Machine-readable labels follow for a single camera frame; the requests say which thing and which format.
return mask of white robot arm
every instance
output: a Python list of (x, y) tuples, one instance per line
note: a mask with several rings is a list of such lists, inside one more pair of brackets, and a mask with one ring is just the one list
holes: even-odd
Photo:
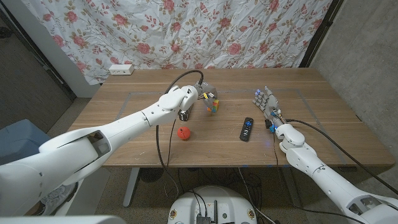
[(177, 86), (159, 101), (98, 127), (57, 136), (39, 147), (40, 153), (0, 166), (0, 216), (24, 215), (42, 197), (59, 187), (85, 178), (100, 168), (120, 146), (156, 126), (173, 121), (204, 92), (207, 83)]
[(271, 121), (271, 132), (282, 140), (279, 147), (286, 153), (289, 164), (311, 177), (344, 215), (367, 224), (397, 223), (398, 200), (359, 190), (322, 162), (305, 143), (304, 135), (286, 123), (276, 98), (267, 87), (265, 92), (257, 91), (253, 103)]

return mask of foam ball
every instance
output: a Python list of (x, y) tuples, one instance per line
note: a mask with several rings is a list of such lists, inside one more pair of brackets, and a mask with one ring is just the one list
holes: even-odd
[(191, 136), (191, 131), (187, 127), (180, 127), (177, 131), (177, 135), (182, 140), (187, 140)]

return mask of power strip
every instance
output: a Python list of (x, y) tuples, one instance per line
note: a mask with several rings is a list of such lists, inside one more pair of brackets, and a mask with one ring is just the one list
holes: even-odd
[(109, 71), (111, 75), (131, 75), (134, 67), (132, 65), (112, 65)]

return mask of wooden table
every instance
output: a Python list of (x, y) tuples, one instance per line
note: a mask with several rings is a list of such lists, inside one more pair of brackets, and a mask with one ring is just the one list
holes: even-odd
[[(186, 70), (136, 70), (129, 76), (110, 76), (70, 130), (110, 123), (156, 102), (178, 75)], [(325, 79), (311, 68), (206, 69), (205, 82), (218, 90), (220, 108), (206, 110), (200, 100), (193, 105), (189, 121), (177, 118), (172, 136), (169, 167), (258, 167), (274, 166), (274, 140), (264, 125), (262, 112), (252, 103), (254, 92), (267, 85), (277, 97), (285, 118), (299, 119), (326, 131), (353, 157), (367, 166), (389, 166), (393, 156), (360, 121)], [(179, 86), (193, 85), (200, 75), (183, 77)], [(254, 119), (249, 142), (239, 134), (245, 117)], [(304, 134), (321, 160), (329, 166), (354, 164), (316, 131), (292, 123)], [(187, 126), (188, 141), (176, 129)], [(160, 149), (167, 161), (172, 123), (160, 129)], [(275, 147), (279, 165), (287, 165), (285, 154)], [(106, 166), (160, 167), (155, 127), (119, 148)]]

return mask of remote control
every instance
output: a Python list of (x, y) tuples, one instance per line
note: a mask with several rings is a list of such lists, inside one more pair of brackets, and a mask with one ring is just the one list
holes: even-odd
[(243, 123), (240, 139), (242, 141), (249, 141), (249, 136), (251, 129), (253, 127), (253, 119), (252, 118), (246, 118)]

